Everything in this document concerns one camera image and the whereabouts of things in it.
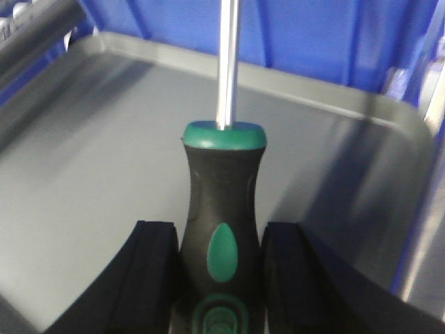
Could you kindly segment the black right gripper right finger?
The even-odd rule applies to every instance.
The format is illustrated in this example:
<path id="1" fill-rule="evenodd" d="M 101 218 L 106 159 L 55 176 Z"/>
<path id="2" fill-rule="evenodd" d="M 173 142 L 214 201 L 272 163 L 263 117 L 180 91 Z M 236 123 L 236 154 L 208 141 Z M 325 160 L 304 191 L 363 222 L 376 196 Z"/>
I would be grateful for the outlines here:
<path id="1" fill-rule="evenodd" d="M 296 223 L 268 223 L 262 241 L 269 333 L 443 333 Z"/>

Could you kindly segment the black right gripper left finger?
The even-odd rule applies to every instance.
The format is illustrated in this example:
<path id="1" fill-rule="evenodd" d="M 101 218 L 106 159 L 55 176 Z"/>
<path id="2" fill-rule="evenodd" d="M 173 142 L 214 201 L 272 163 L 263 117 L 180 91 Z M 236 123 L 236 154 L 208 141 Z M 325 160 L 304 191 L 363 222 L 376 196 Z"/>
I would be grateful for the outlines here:
<path id="1" fill-rule="evenodd" d="M 47 333 L 167 333 L 177 294 L 173 223 L 138 221 L 106 268 Z"/>

